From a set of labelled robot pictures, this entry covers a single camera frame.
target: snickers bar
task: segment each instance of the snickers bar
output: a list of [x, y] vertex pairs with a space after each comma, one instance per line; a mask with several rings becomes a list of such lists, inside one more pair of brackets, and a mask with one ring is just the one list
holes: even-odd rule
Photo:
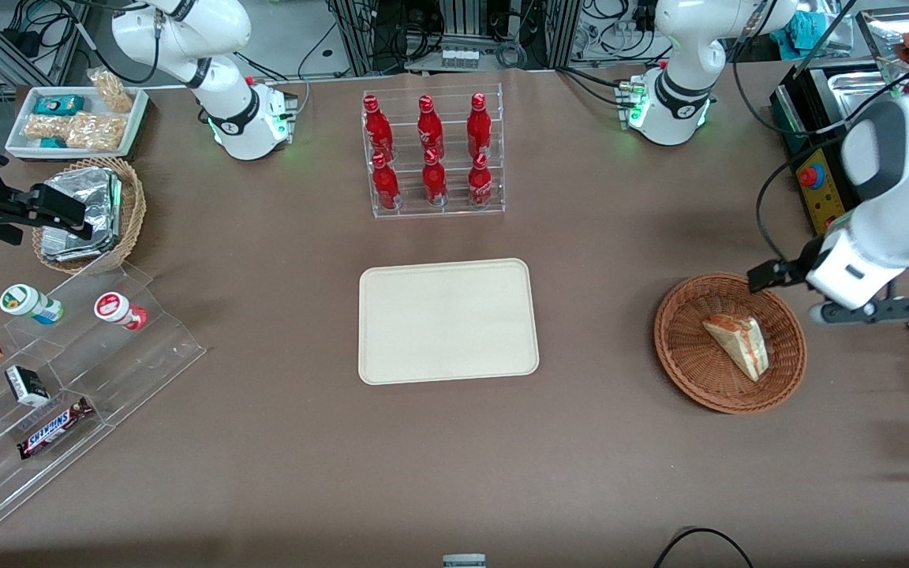
[[16, 448], [19, 449], [19, 457], [21, 457], [21, 460], [25, 460], [35, 456], [56, 439], [61, 438], [65, 432], [72, 429], [80, 418], [89, 416], [92, 413], [93, 407], [90, 406], [90, 403], [86, 402], [86, 398], [80, 398], [79, 402], [65, 409], [64, 413], [58, 414], [54, 420], [45, 424], [44, 428], [33, 432], [25, 442], [18, 443]]
[[6, 369], [6, 378], [9, 379], [9, 388], [16, 397], [16, 402], [27, 406], [41, 406], [51, 399], [47, 388], [40, 382], [40, 377], [32, 370], [24, 369], [18, 364]]

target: wicker basket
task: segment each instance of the wicker basket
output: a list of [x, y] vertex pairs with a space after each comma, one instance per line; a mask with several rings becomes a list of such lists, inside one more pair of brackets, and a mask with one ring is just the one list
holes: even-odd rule
[[[101, 168], [111, 168], [122, 180], [122, 240], [116, 247], [111, 249], [106, 255], [99, 258], [97, 267], [101, 269], [111, 269], [122, 263], [136, 247], [138, 234], [142, 229], [142, 219], [145, 216], [145, 194], [142, 193], [142, 184], [138, 181], [136, 170], [131, 168], [128, 162], [120, 158], [89, 158], [81, 159], [79, 162], [65, 168], [65, 172], [79, 170], [82, 168], [92, 168], [92, 166], [101, 166]], [[40, 252], [40, 238], [43, 236], [43, 230], [33, 230], [33, 254], [37, 259], [48, 268], [65, 272], [66, 274], [76, 274], [79, 270], [91, 263], [96, 258], [79, 259], [78, 261], [66, 261], [61, 263], [51, 262], [44, 258]]]
[[[703, 320], [753, 316], [767, 342], [769, 369], [753, 382], [714, 341]], [[722, 413], [762, 413], [785, 402], [805, 375], [805, 337], [795, 314], [772, 292], [750, 294], [746, 278], [715, 273], [686, 280], [661, 301], [654, 348], [672, 381]]]

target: red bottle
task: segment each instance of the red bottle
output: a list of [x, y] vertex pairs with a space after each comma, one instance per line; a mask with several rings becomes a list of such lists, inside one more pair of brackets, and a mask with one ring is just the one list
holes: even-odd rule
[[382, 151], [375, 151], [371, 158], [374, 163], [374, 189], [378, 192], [378, 201], [385, 209], [394, 210], [402, 206], [402, 194], [398, 191], [398, 176], [388, 165], [388, 159]]
[[443, 207], [447, 204], [447, 175], [444, 166], [440, 165], [437, 151], [430, 148], [423, 155], [423, 187], [426, 188], [426, 200], [434, 207]]
[[440, 127], [440, 116], [433, 110], [430, 95], [419, 97], [419, 122], [416, 127], [423, 151], [437, 150], [437, 158], [444, 159], [444, 132]]
[[472, 96], [472, 113], [469, 114], [469, 157], [490, 155], [490, 113], [486, 111], [486, 95]]
[[382, 152], [390, 163], [395, 159], [395, 139], [391, 133], [391, 123], [381, 105], [378, 97], [367, 95], [364, 97], [364, 109], [367, 110], [367, 134], [371, 137], [371, 148]]
[[479, 154], [472, 161], [472, 171], [469, 172], [469, 204], [484, 207], [490, 204], [493, 176], [486, 167], [486, 155]]

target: clear acrylic bottle rack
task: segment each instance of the clear acrylic bottle rack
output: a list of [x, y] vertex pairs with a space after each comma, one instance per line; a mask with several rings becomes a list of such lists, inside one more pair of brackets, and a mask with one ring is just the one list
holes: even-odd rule
[[[493, 176], [493, 196], [485, 208], [469, 204], [469, 112], [472, 95], [486, 95], [486, 109], [492, 120], [489, 168]], [[468, 213], [502, 213], [507, 207], [507, 187], [504, 179], [504, 97], [501, 83], [484, 85], [422, 87], [413, 89], [380, 89], [365, 91], [375, 95], [392, 127], [395, 139], [395, 160], [391, 166], [398, 176], [402, 206], [389, 210], [381, 206], [374, 190], [374, 151], [367, 134], [367, 111], [361, 113], [361, 130], [364, 133], [364, 152], [367, 162], [367, 181], [371, 189], [371, 209], [377, 219], [387, 217], [422, 217], [440, 215], [468, 215]], [[440, 116], [444, 135], [444, 171], [447, 173], [447, 204], [434, 207], [426, 200], [423, 188], [423, 147], [419, 141], [416, 122], [419, 120], [419, 97], [430, 95]]]
[[[129, 263], [97, 264], [48, 294], [65, 306], [58, 323], [41, 326], [16, 317], [0, 330], [6, 355], [0, 362], [0, 521], [205, 353], [184, 324], [156, 302], [145, 273]], [[108, 291], [144, 307], [149, 314], [145, 326], [129, 331], [94, 316], [94, 302]], [[47, 404], [33, 409], [16, 402], [5, 378], [12, 364], [39, 375], [51, 396]], [[80, 397], [94, 413], [21, 460], [16, 445]]]

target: brown table surface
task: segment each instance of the brown table surface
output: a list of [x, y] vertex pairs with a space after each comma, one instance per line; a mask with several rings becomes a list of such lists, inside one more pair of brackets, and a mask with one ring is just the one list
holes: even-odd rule
[[[751, 99], [765, 105], [786, 68], [745, 65]], [[502, 73], [506, 214], [372, 217], [363, 90], [497, 77], [318, 83], [292, 147], [252, 163], [213, 144], [188, 91], [151, 93], [131, 262], [210, 351], [0, 524], [0, 566], [421, 568], [483, 552], [494, 568], [643, 567], [686, 525], [722, 529], [758, 566], [909, 565], [905, 326], [819, 327], [819, 295], [780, 291], [808, 369], [758, 416], [697, 406], [654, 355], [668, 289], [769, 258], [754, 198], [785, 155], [729, 75], [707, 125], [661, 148], [559, 75]], [[2, 175], [25, 188], [61, 168]], [[809, 230], [791, 187], [765, 210], [797, 252]], [[533, 375], [360, 381], [364, 270], [506, 256], [531, 270]], [[0, 244], [0, 291], [61, 280], [28, 242]], [[667, 566], [740, 562], [707, 535]]]

